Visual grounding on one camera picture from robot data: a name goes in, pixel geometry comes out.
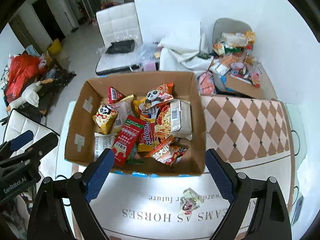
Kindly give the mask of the orange panda snack packet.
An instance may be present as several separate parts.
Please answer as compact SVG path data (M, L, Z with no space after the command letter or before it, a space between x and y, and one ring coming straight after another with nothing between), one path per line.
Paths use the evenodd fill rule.
M164 83L149 91L145 97L144 108L159 107L172 101L174 99L172 95L173 86L173 82Z

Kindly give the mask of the white chair with black item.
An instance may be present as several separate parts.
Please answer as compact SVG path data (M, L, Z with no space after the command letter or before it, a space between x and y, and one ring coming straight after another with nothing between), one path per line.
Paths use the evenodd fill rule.
M123 3L100 10L96 13L96 18L104 42L104 47L97 51L100 59L95 69L96 74L102 76L130 71L135 64L136 50L143 43L135 3ZM112 44L125 41L134 42L132 52L107 53Z

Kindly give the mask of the orange noodle packet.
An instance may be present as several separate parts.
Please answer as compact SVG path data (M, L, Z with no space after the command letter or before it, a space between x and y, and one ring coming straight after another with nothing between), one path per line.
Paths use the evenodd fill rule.
M171 108L166 104L161 108L154 128L154 136L158 142L162 142L170 136L171 133Z

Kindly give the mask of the beige bread packet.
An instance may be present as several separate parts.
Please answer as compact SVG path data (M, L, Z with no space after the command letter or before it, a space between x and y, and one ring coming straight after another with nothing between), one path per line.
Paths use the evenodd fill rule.
M124 99L112 104L111 106L118 112L118 115L113 123L110 133L118 133L121 130L122 125L125 123L129 115L134 116L132 110L132 102L134 95L131 94Z

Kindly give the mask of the red yellow toppes packet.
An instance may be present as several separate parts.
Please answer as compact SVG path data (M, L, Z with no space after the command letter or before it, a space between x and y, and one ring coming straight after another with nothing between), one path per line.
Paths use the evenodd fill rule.
M141 131L138 139L137 152L150 152L156 145L155 139L155 125L158 116L159 107L151 107L144 109L145 98L141 100L134 100L136 112L139 114L140 120L145 121L143 130Z

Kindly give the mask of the small white green snack packet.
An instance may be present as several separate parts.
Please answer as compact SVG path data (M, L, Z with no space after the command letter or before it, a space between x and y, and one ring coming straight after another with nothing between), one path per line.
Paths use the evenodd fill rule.
M188 188L184 190L180 198L180 215L191 215L203 202L204 198L193 189Z

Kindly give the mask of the grey white nitz snack packet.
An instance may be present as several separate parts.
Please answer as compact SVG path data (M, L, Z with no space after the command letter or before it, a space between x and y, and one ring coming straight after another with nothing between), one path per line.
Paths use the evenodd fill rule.
M117 133L112 133L112 134L100 134L100 133L95 133L95 147L94 147L94 160L96 161L104 149L106 148L112 148L116 137Z

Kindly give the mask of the red plastic bag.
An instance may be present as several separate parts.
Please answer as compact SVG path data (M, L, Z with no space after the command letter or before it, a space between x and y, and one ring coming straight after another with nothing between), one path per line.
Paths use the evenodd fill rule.
M29 79L46 72L46 63L39 57L21 54L9 57L8 84L5 97L8 103L16 100Z

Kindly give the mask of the pile of snacks on chair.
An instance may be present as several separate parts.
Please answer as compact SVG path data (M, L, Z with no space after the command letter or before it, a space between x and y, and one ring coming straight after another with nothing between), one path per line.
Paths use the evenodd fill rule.
M242 21L218 19L213 27L212 52L201 53L211 60L198 78L201 95L227 95L251 99L277 98L266 70L253 54L255 33Z

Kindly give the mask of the cardboard box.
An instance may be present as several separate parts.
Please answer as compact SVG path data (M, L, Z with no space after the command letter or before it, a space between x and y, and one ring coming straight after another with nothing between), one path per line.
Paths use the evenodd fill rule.
M87 166L95 159L95 133L99 131L93 120L102 103L108 100L108 87L112 87L124 95L134 95L142 99L147 93L162 84L172 84L172 96L175 99L190 103L192 139L179 139L176 144L186 146L187 151L174 164L163 164L147 152L142 152L142 164L129 164L127 155L129 146L138 143L143 134L146 120L140 119L140 114L133 111L126 114L123 125L118 133L112 150L115 153L113 171L126 174L140 172L147 175L179 176L203 174L206 151L206 123L202 110L201 99L197 90L196 76L192 72L139 72L108 77L98 77L86 80L80 89L74 111L69 122L69 130L65 144L65 159L67 161Z

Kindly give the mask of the red long snack packet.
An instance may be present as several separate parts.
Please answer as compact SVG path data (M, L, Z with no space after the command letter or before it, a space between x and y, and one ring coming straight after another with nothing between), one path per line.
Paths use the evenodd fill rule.
M114 164L123 166L133 146L143 130L145 121L129 115L121 127L116 140L111 148L114 153Z

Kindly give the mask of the white cloth bag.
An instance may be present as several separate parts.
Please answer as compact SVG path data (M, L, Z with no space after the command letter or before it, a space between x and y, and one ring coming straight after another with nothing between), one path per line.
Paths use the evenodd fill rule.
M187 21L175 26L158 44L162 50L159 59L160 71L206 71L213 57L199 54L209 53L206 36L201 30L201 21Z

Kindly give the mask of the small red packet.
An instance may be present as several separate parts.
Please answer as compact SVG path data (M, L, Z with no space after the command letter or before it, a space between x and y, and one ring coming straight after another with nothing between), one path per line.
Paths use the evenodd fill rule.
M123 95L121 92L117 91L113 87L108 87L108 104L114 104L122 99L125 98L125 95Z

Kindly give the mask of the white tufted chair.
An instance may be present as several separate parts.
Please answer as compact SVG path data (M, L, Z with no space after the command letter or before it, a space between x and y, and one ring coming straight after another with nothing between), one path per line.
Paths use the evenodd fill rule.
M57 135L58 139L60 138L60 135L56 133L54 130L49 129L43 124L29 119L28 117L14 109L9 115L8 123L4 131L3 141L5 142L11 139L15 139L16 137L28 130L33 132L33 139L26 145L21 147L19 150L15 151L11 155L11 157L15 157L16 155L24 153L24 151L29 146L31 146L32 144L34 144L35 142L37 142L49 133L54 133L55 135Z

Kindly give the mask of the yellow panda snack packet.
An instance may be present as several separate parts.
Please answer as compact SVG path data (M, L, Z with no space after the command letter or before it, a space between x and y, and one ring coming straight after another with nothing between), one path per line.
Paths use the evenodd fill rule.
M99 131L103 134L108 134L117 116L118 111L115 108L101 102L96 114L92 118L99 127Z

